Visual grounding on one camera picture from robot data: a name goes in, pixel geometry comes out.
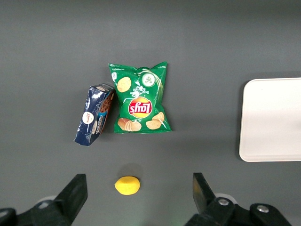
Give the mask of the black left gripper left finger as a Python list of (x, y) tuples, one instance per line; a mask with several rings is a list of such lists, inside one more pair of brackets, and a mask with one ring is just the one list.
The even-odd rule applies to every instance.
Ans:
[(87, 200), (87, 178), (77, 174), (53, 200), (37, 203), (31, 210), (34, 226), (70, 226)]

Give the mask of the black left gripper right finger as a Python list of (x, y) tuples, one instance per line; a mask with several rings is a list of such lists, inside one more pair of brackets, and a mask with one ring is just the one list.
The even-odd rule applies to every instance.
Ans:
[(216, 197), (202, 173), (194, 173), (193, 199), (198, 209), (186, 226), (228, 226), (235, 204), (228, 198)]

